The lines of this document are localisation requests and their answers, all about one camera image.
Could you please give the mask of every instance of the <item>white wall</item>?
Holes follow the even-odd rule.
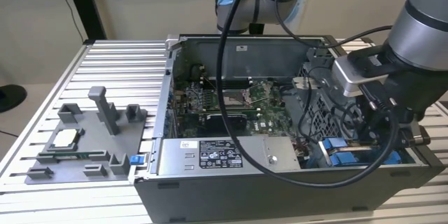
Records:
[[[0,82],[56,82],[81,42],[64,0],[0,0]]]
[[[402,3],[309,0],[298,32],[346,37],[392,24]],[[96,4],[110,39],[164,39],[169,33],[216,31],[213,0],[96,0]],[[281,29],[270,25],[265,32],[277,34]],[[0,79],[54,82],[78,48],[64,0],[0,0]]]
[[[308,0],[298,32],[346,38],[370,28],[392,25],[405,0]],[[382,43],[386,32],[369,37]]]

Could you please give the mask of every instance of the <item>metal bracket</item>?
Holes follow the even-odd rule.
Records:
[[[177,48],[178,43],[180,43],[180,37],[178,34],[168,34],[166,41],[165,41],[165,49],[166,50],[173,50]]]

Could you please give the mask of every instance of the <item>black pole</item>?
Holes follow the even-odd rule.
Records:
[[[73,0],[89,39],[106,39],[94,0]]]

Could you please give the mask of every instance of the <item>label sticker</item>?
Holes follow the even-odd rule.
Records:
[[[181,149],[197,149],[197,141],[181,141],[180,148]]]
[[[200,141],[198,151],[202,169],[242,167],[241,153],[232,140]]]
[[[246,51],[246,46],[236,46],[236,51],[237,52]]]

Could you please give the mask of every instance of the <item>open computer chassis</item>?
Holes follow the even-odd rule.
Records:
[[[302,36],[333,43],[330,36]],[[297,187],[260,173],[229,140],[216,97],[217,35],[166,40],[166,65],[154,144],[134,188],[156,223],[278,218],[376,209],[400,190],[420,187],[444,169],[426,146],[397,148],[357,183],[334,189]],[[357,139],[361,112],[342,119],[328,69],[341,48],[312,49],[284,36],[229,37],[222,60],[224,100],[241,145],[272,171],[306,182],[353,176],[372,162],[374,139]],[[310,107],[298,134],[306,94]],[[360,151],[338,153],[344,147]]]

